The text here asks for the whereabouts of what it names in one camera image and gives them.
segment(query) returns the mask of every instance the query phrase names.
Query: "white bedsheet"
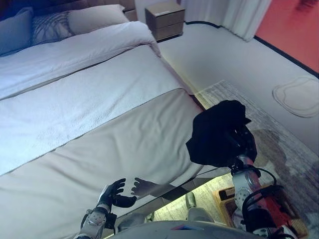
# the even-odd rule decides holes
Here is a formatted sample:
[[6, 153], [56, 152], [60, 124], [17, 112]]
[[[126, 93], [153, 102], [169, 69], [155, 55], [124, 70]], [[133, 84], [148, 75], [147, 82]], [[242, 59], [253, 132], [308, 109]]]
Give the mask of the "white bedsheet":
[[0, 174], [181, 88], [148, 46], [0, 101]]
[[150, 45], [160, 55], [148, 27], [134, 21], [0, 57], [0, 100], [106, 61], [141, 44]]

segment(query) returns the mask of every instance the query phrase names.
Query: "white floor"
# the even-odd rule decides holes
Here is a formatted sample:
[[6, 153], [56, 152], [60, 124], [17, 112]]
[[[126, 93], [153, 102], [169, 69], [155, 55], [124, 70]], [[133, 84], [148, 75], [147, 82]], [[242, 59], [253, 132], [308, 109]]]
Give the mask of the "white floor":
[[229, 81], [319, 154], [319, 116], [295, 116], [272, 97], [275, 86], [309, 75], [307, 71], [255, 39], [247, 43], [224, 28], [204, 24], [184, 25], [183, 36], [159, 47], [195, 93], [220, 80]]

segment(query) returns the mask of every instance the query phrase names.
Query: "nightstand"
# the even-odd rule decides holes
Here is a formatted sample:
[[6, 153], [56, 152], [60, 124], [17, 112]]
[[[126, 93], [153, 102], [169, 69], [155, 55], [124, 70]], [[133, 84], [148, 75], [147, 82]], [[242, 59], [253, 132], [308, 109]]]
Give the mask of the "nightstand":
[[175, 2], [160, 2], [145, 8], [146, 23], [156, 41], [183, 33], [185, 9]]

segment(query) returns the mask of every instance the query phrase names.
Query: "red wall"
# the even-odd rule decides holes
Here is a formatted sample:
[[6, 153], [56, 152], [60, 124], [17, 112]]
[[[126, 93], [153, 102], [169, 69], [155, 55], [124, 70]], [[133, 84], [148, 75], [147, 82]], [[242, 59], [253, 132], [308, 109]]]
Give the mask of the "red wall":
[[272, 0], [256, 35], [319, 72], [319, 1]]

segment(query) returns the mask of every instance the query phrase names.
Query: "floor mat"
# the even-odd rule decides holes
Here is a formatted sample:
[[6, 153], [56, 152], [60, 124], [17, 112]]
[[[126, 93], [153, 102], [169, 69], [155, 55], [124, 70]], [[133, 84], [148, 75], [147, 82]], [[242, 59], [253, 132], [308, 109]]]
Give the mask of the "floor mat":
[[255, 137], [258, 151], [255, 166], [277, 177], [306, 224], [309, 238], [316, 238], [319, 235], [318, 156], [226, 81], [195, 96], [206, 108], [222, 100], [238, 100], [245, 105], [246, 116], [252, 120], [247, 127]]
[[294, 81], [273, 89], [274, 99], [290, 113], [310, 118], [319, 113], [319, 80], [300, 76]]

